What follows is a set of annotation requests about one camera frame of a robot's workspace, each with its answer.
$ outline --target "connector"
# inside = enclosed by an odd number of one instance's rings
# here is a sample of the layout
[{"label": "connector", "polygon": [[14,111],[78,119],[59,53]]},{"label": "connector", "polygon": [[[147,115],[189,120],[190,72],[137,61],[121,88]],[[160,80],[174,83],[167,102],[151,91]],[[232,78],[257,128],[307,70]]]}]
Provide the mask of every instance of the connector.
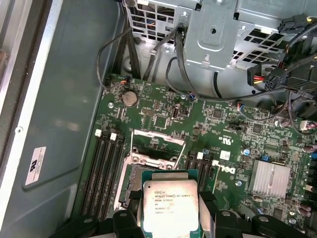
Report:
[{"label": "connector", "polygon": [[282,20],[277,30],[280,34],[296,34],[303,31],[307,24],[308,21],[305,14],[295,15]]},{"label": "connector", "polygon": [[299,125],[299,129],[300,129],[300,130],[308,130],[308,128],[307,128],[307,123],[308,123],[307,120],[301,121],[301,123],[300,123],[300,125]]},{"label": "connector", "polygon": [[273,90],[276,86],[281,85],[286,79],[286,72],[281,68],[275,68],[265,78],[265,90]]},{"label": "connector", "polygon": [[254,85],[254,77],[255,75],[261,75],[262,74],[262,65],[261,64],[257,64],[254,67],[248,68],[247,69],[247,80],[248,80],[248,84],[250,86]]}]

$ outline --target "wire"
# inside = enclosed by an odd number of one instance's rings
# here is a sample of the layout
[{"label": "wire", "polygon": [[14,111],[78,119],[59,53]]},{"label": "wire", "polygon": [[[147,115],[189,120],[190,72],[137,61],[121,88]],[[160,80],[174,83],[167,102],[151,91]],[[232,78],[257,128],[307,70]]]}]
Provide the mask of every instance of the wire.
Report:
[{"label": "wire", "polygon": [[242,97],[232,97],[232,98],[214,98],[214,97],[205,97],[202,95],[199,95],[195,88],[193,87],[193,84],[191,83],[190,79],[188,78],[185,64],[184,64],[184,52],[183,52],[183,41],[182,41],[182,33],[177,32],[175,37],[175,44],[176,44],[176,54],[177,54],[177,63],[179,66],[179,70],[182,76],[183,81],[190,86],[190,90],[194,93],[194,95],[202,101],[206,102],[235,102],[235,101],[246,101],[253,98],[258,98],[264,95],[270,95],[272,93],[279,93],[279,92],[285,92],[285,88],[278,88],[274,89],[272,91],[265,91],[260,92],[252,95],[242,96]]},{"label": "wire", "polygon": [[186,92],[186,93],[183,93],[182,91],[179,91],[177,88],[175,88],[175,87],[171,84],[171,82],[170,82],[170,80],[169,80],[169,78],[168,78],[168,74],[169,74],[169,72],[170,72],[170,68],[171,68],[171,66],[172,66],[172,63],[173,63],[173,61],[176,60],[176,59],[177,59],[177,57],[171,58],[171,59],[169,60],[168,64],[167,64],[167,68],[166,68],[166,72],[165,72],[165,79],[166,79],[167,85],[168,85],[172,90],[174,90],[176,93],[178,93],[178,94],[180,94],[180,95],[186,95],[186,96],[190,97],[190,94],[189,94],[189,93],[187,93],[187,92]]},{"label": "wire", "polygon": [[291,41],[286,46],[285,51],[288,52],[289,49],[292,48],[293,45],[295,45],[300,39],[302,39],[304,36],[307,36],[315,29],[317,29],[317,22],[311,24],[309,27],[307,27],[302,32],[298,33],[293,39],[291,39]]},{"label": "wire", "polygon": [[213,73],[213,87],[214,87],[214,90],[215,90],[217,96],[219,98],[222,98],[222,95],[221,95],[219,88],[218,88],[217,80],[218,80],[218,72],[215,72],[215,73]]},{"label": "wire", "polygon": [[121,37],[125,36],[127,33],[129,33],[132,30],[132,27],[129,27],[128,29],[126,29],[125,31],[123,31],[121,34],[117,35],[114,39],[112,39],[109,42],[106,42],[99,50],[98,55],[97,55],[97,79],[98,82],[100,84],[101,87],[103,87],[104,89],[106,89],[107,91],[111,90],[112,88],[118,87],[120,86],[120,82],[114,84],[113,86],[107,87],[104,85],[103,80],[101,79],[101,74],[100,74],[100,58],[101,58],[101,54],[103,53],[103,51],[105,50],[105,48],[107,48],[109,45],[111,45],[112,43],[118,41]]},{"label": "wire", "polygon": [[314,131],[308,132],[308,133],[303,133],[303,132],[301,132],[300,130],[298,130],[298,128],[297,128],[297,126],[295,125],[294,120],[293,120],[293,115],[292,115],[293,110],[292,110],[292,103],[291,103],[291,101],[292,101],[292,92],[289,92],[289,94],[288,94],[288,99],[287,99],[287,102],[288,102],[288,114],[289,114],[289,118],[290,118],[290,121],[291,121],[291,125],[292,125],[294,131],[295,131],[297,134],[299,134],[299,135],[304,135],[304,136],[306,136],[306,135],[315,135],[315,134],[317,133],[317,130],[314,130]]},{"label": "wire", "polygon": [[[167,65],[167,68],[166,68],[166,72],[165,72],[165,78],[166,78],[166,82],[168,84],[168,86],[174,90],[176,93],[180,94],[180,95],[186,95],[188,97],[191,97],[192,94],[189,94],[187,92],[182,92],[178,89],[176,89],[170,82],[169,78],[168,78],[168,75],[169,75],[169,72],[170,72],[170,68],[171,68],[171,65],[173,63],[174,60],[176,60],[177,57],[173,57],[169,60],[168,62],[168,65]],[[284,88],[279,88],[279,89],[274,89],[272,91],[265,91],[265,92],[260,92],[260,93],[257,93],[257,94],[253,94],[253,95],[247,95],[247,96],[242,96],[242,97],[232,97],[232,98],[207,98],[207,97],[203,97],[203,96],[199,96],[197,94],[194,93],[194,96],[196,96],[199,100],[203,100],[203,101],[206,101],[206,102],[219,102],[219,103],[225,103],[225,102],[235,102],[235,101],[246,101],[246,100],[249,100],[249,99],[253,99],[253,98],[257,98],[257,97],[261,97],[261,96],[264,96],[264,95],[269,95],[271,96],[271,93],[275,92],[275,93],[279,93],[279,92],[284,92],[285,89]]]},{"label": "wire", "polygon": [[[161,40],[154,48],[153,48],[153,51],[158,51],[158,49],[164,45],[165,43],[169,42],[175,35],[175,32],[176,32],[176,29],[174,29],[168,36],[166,36],[163,40]],[[155,55],[151,55],[150,57],[150,61],[149,61],[149,64],[148,64],[148,67],[147,69],[145,70],[145,73],[143,75],[143,80],[144,81],[147,81],[150,77],[150,73],[151,73],[151,70],[153,68],[153,65],[154,65],[154,61],[155,61],[155,58],[156,56]]]},{"label": "wire", "polygon": [[246,115],[242,112],[243,107],[244,107],[244,104],[242,104],[241,106],[238,106],[238,112],[240,115],[242,115],[243,117],[245,117],[246,119],[249,119],[249,120],[263,122],[263,121],[274,119],[275,117],[281,115],[285,111],[285,109],[287,108],[287,100],[285,101],[283,106],[277,112],[272,114],[270,117],[264,118],[264,119],[255,119],[255,118],[249,117],[248,115]]},{"label": "wire", "polygon": [[308,63],[310,63],[312,61],[316,61],[316,60],[317,60],[317,53],[315,53],[313,55],[310,55],[310,56],[307,56],[307,57],[304,57],[304,58],[301,58],[301,59],[289,64],[285,68],[285,72],[286,73],[290,73],[293,70],[297,69],[298,67],[300,67],[302,65],[305,65],[305,64],[308,64]]}]

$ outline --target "metal bracket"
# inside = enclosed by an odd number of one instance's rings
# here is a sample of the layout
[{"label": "metal bracket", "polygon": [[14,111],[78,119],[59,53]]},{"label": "metal bracket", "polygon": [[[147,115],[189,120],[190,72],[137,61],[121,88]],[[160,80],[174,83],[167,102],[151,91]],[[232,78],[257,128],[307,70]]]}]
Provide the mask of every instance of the metal bracket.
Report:
[{"label": "metal bracket", "polygon": [[239,29],[239,21],[233,19],[236,4],[237,0],[204,0],[201,11],[192,12],[184,44],[187,64],[218,72],[227,67]]},{"label": "metal bracket", "polygon": [[[147,155],[139,154],[139,151],[136,147],[133,146],[133,138],[135,135],[141,135],[149,138],[159,137],[162,138],[164,141],[169,143],[174,143],[182,146],[181,152],[179,153],[178,157],[173,156],[170,160],[163,160],[163,159],[152,159]],[[184,140],[175,139],[169,135],[165,135],[162,133],[154,132],[154,131],[142,131],[142,130],[133,130],[131,133],[131,145],[130,145],[130,153],[127,157],[124,158],[124,163],[121,171],[120,180],[118,183],[117,193],[114,199],[114,210],[121,210],[124,209],[119,202],[121,189],[123,186],[123,180],[125,176],[125,172],[127,170],[127,166],[131,164],[149,166],[152,168],[156,168],[159,170],[175,170],[178,167],[178,163],[182,157],[184,149],[186,147],[186,142]]]}]

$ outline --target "silver heatsink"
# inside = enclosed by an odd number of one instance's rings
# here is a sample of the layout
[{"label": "silver heatsink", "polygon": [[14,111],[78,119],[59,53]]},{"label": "silver heatsink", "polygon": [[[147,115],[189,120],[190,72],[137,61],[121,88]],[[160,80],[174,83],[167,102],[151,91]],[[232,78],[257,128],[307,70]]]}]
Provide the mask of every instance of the silver heatsink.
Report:
[{"label": "silver heatsink", "polygon": [[285,198],[291,169],[285,166],[256,160],[253,165],[249,191]]}]

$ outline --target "chip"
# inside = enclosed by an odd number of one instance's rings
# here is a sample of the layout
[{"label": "chip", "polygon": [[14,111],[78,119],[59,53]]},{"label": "chip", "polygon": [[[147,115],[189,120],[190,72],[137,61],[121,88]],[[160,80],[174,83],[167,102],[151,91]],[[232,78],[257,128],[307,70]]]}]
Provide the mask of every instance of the chip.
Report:
[{"label": "chip", "polygon": [[213,118],[217,118],[217,119],[221,119],[222,118],[222,110],[220,109],[215,109],[213,111],[213,115],[212,115]]},{"label": "chip", "polygon": [[166,123],[167,123],[167,119],[166,118],[157,116],[157,119],[156,119],[156,121],[154,123],[154,126],[162,128],[162,129],[166,129]]},{"label": "chip", "polygon": [[254,124],[254,126],[253,126],[253,133],[261,134],[261,131],[262,131],[262,126],[259,125],[259,124]]},{"label": "chip", "polygon": [[276,219],[282,220],[282,215],[283,215],[283,210],[274,208],[273,217],[275,217]]}]

